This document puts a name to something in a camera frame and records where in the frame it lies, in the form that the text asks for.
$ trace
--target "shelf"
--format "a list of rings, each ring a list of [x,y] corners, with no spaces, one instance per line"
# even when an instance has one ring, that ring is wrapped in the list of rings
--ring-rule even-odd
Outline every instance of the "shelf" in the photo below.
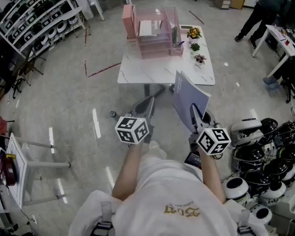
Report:
[[[64,32],[64,35],[68,34],[69,32],[73,31],[73,29],[76,29],[78,27],[82,26],[80,23],[76,23],[72,26],[70,26],[70,28],[68,28],[65,32]],[[56,37],[54,38],[53,42],[55,43],[56,41],[59,40],[59,34],[56,35]],[[40,55],[43,51],[45,51],[48,47],[50,47],[50,43],[44,45],[37,53],[35,53],[36,57],[38,55]]]
[[[0,24],[3,24],[4,23],[4,20],[7,18],[7,16],[11,13],[11,11],[14,10],[14,8],[21,2],[22,0],[18,0],[16,2],[15,5],[12,6],[12,8],[8,11],[8,13],[4,16],[4,18],[2,19],[2,21],[0,22]]]
[[[27,46],[29,46],[35,39],[37,39],[41,34],[46,32],[48,29],[50,29],[52,26],[56,25],[57,23],[61,22],[62,20],[68,20],[69,18],[72,18],[76,14],[78,14],[82,10],[82,7],[77,7],[73,10],[68,11],[67,13],[64,13],[60,17],[53,20],[50,24],[48,24],[46,27],[44,27],[38,34],[36,34],[34,37],[32,37],[28,42],[26,42],[21,48],[20,52],[22,52]]]
[[[38,18],[36,18],[29,26],[27,26],[21,33],[20,35],[14,40],[13,45],[15,45],[15,43],[17,41],[19,41],[19,39],[33,26],[35,25],[41,18],[43,18],[44,16],[46,16],[49,12],[51,12],[53,9],[57,8],[59,5],[61,5],[62,3],[64,3],[66,0],[61,0],[59,2],[57,2],[53,7],[51,7],[49,10],[45,11],[43,14],[41,14]]]
[[[26,13],[28,13],[32,8],[34,8],[35,5],[37,5],[40,1],[42,0],[37,0],[35,3],[33,3],[27,10],[26,12],[24,12],[19,18],[18,20],[10,27],[10,29],[6,32],[6,34],[4,36],[8,36],[9,32],[23,19],[23,17],[26,15]]]

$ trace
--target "gray floor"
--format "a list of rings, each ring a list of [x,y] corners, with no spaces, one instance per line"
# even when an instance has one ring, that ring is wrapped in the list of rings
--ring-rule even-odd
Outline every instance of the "gray floor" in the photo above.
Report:
[[[255,58],[247,38],[234,41],[252,10],[219,10],[206,0],[135,0],[138,7],[151,5],[174,5],[181,24],[201,23],[188,11],[193,11],[204,22],[216,84],[202,87],[212,94],[209,110],[224,127],[242,118],[271,117],[279,123],[292,119],[286,104],[286,93],[281,88],[268,91],[262,78],[278,63],[277,55],[265,44]],[[39,172],[43,177],[36,181],[32,199],[49,197],[60,193],[59,180],[64,200],[27,206],[24,212],[34,214],[38,225],[31,223],[33,230],[42,236],[66,235],[72,219],[86,197],[95,189],[111,192],[121,169],[127,146],[121,144],[114,131],[115,121],[109,117],[110,110],[125,113],[144,96],[142,85],[119,85],[119,66],[90,78],[86,77],[101,69],[121,62],[125,45],[125,31],[121,20],[122,7],[104,11],[105,21],[99,16],[89,21],[91,36],[77,32],[64,42],[59,42],[44,57],[37,60],[43,71],[41,76],[30,75],[31,86],[23,84],[22,93],[13,100],[8,94],[0,103],[4,119],[15,119],[12,131],[23,138],[49,143],[49,128],[53,128],[55,145],[60,149],[55,154],[50,150],[35,150],[31,153],[40,160],[70,161],[72,167],[63,171]],[[96,112],[101,137],[95,136],[93,113]],[[168,90],[156,100],[153,138],[168,153],[170,159],[182,162],[188,154],[188,130],[184,127],[172,105]],[[217,161],[221,178],[230,173],[230,153],[224,153]],[[26,218],[11,202],[11,214],[19,225]]]

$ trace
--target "standing person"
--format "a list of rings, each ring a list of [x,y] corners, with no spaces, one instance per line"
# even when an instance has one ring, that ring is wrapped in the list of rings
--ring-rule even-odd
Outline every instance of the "standing person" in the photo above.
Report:
[[[259,28],[249,38],[249,42],[255,49],[257,47],[256,40],[263,36],[266,31],[266,25],[273,24],[277,13],[283,10],[285,4],[286,0],[259,0],[244,27],[241,29],[238,36],[235,37],[235,41],[241,41],[252,27],[261,21]]]
[[[226,201],[213,157],[199,149],[201,176],[195,167],[166,160],[157,142],[144,155],[142,145],[131,145],[111,196],[90,194],[68,236],[237,235],[244,207]],[[264,225],[246,214],[255,235],[267,236]]]

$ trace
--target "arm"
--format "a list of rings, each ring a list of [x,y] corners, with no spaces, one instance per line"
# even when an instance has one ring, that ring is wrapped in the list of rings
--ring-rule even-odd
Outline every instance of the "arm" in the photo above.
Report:
[[[198,152],[201,158],[203,183],[221,201],[222,204],[225,203],[226,197],[217,171],[215,159],[206,155],[200,147],[198,148]]]
[[[123,162],[122,169],[115,183],[112,196],[124,201],[134,193],[137,186],[137,176],[141,159],[143,142],[131,145]]]

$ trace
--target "backpack strap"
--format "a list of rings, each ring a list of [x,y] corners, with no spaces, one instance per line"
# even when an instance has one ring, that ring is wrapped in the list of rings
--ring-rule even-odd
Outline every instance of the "backpack strap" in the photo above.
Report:
[[[102,221],[98,222],[90,236],[115,236],[115,229],[112,224],[112,203],[101,202]]]

